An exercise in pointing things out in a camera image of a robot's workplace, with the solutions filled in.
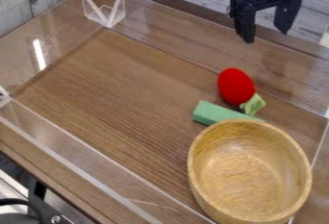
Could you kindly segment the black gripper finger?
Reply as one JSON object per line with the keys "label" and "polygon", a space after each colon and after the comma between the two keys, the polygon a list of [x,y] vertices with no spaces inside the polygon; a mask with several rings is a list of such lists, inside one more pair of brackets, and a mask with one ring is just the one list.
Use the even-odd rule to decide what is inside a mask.
{"label": "black gripper finger", "polygon": [[277,29],[286,35],[294,23],[298,11],[301,9],[302,0],[276,0],[276,17],[274,25]]}
{"label": "black gripper finger", "polygon": [[242,8],[234,17],[235,32],[246,43],[254,43],[256,35],[256,10]]}

